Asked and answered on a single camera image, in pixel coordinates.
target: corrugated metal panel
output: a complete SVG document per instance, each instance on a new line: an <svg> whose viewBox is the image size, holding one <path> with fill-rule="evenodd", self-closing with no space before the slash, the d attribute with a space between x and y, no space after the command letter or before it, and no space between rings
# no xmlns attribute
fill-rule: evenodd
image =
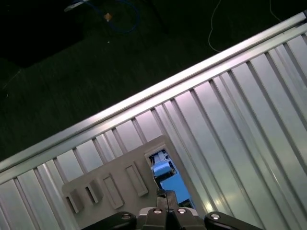
<svg viewBox="0 0 307 230"><path fill-rule="evenodd" d="M126 120L118 115L83 132L51 156L39 156L47 162L33 170L34 163L25 162L30 171L0 185L0 228L77 229L62 185L164 134L205 211L267 230L305 229L306 30L294 28L291 33L303 35L287 41L282 34L255 47L258 55L246 51L208 69ZM172 96L165 100L167 93Z"/></svg>

